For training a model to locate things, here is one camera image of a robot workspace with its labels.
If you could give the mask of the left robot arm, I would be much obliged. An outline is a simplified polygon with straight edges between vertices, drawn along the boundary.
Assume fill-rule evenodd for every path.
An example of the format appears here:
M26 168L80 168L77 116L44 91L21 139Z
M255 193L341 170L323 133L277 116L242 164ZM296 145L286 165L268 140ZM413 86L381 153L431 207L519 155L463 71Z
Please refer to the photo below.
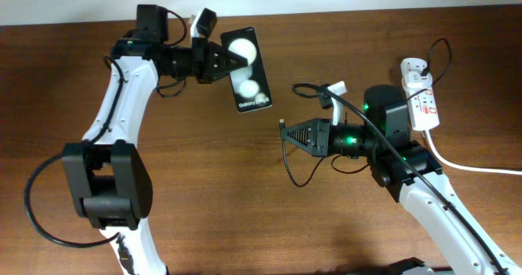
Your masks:
M217 15L199 11L186 26L190 47L169 43L169 10L137 7L136 26L119 38L108 58L111 79L90 129L64 146L63 165L77 214L109 243L125 274L167 274L148 223L153 185L137 150L148 100L162 76L211 84L247 60L209 41Z

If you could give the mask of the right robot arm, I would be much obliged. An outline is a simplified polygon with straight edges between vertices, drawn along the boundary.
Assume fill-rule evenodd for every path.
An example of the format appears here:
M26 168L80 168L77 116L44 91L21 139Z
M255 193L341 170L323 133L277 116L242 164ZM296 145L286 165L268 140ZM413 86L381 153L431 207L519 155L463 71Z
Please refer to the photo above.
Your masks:
M374 180L425 229L456 274L519 274L521 267L484 231L455 193L441 164L412 140L408 107L398 86L377 85L358 109L331 86L311 85L321 105L348 108L362 124L337 117L294 126L279 123L283 144L319 160L365 157Z

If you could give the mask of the black smartphone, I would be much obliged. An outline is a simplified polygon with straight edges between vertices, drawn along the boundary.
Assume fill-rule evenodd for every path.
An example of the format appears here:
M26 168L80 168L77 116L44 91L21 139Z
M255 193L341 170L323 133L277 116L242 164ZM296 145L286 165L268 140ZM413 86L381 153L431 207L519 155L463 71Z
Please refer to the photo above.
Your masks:
M253 27L222 33L221 43L228 51L247 59L247 66L229 75L238 113L272 107L272 96L257 34Z

